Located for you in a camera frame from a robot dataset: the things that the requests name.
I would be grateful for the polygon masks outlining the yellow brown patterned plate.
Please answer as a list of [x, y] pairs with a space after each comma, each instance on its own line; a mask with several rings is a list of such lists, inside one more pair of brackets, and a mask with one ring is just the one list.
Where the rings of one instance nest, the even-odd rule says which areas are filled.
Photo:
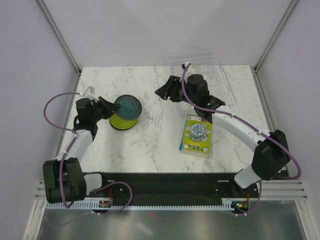
[[135, 120], [120, 120], [120, 121], [112, 121], [110, 120], [109, 123], [110, 125], [116, 129], [116, 130], [119, 130], [119, 131], [126, 131], [126, 130], [129, 130], [131, 128], [133, 128], [136, 124], [137, 124], [138, 120], [135, 119]]

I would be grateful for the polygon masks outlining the dark green plate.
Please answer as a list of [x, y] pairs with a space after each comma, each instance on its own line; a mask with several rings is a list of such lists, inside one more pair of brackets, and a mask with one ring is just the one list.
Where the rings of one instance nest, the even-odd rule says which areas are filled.
[[142, 113], [142, 104], [133, 95], [121, 95], [115, 100], [114, 103], [116, 105], [120, 105], [120, 108], [115, 113], [123, 120], [135, 120]]

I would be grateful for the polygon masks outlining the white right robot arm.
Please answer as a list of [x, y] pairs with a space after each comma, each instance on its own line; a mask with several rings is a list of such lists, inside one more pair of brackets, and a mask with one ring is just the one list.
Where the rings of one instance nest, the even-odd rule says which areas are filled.
[[229, 184], [229, 191], [235, 197], [242, 196], [253, 183], [273, 179], [290, 161], [282, 131], [260, 129], [234, 115], [222, 100], [210, 94], [201, 74], [192, 74], [185, 82], [171, 75], [155, 94], [163, 100], [191, 104], [199, 117], [227, 130], [253, 151], [251, 164], [240, 170]]

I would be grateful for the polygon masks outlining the lime green plate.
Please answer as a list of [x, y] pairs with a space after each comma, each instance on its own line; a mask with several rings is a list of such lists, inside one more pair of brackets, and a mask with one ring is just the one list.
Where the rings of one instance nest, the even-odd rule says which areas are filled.
[[120, 118], [117, 114], [114, 114], [109, 118], [110, 125], [119, 131], [125, 131], [133, 128], [136, 123], [138, 122], [138, 118], [135, 118], [133, 120], [124, 120]]

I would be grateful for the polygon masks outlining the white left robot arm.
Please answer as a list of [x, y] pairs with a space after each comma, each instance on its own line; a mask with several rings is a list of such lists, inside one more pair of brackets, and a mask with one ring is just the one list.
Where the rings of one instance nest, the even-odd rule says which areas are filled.
[[87, 148], [96, 138], [98, 122], [108, 120], [121, 105], [111, 103], [103, 97], [82, 97], [75, 101], [77, 115], [67, 147], [53, 160], [43, 164], [46, 199], [50, 204], [63, 203], [66, 208], [71, 203], [83, 200], [87, 195], [87, 183], [80, 161]]

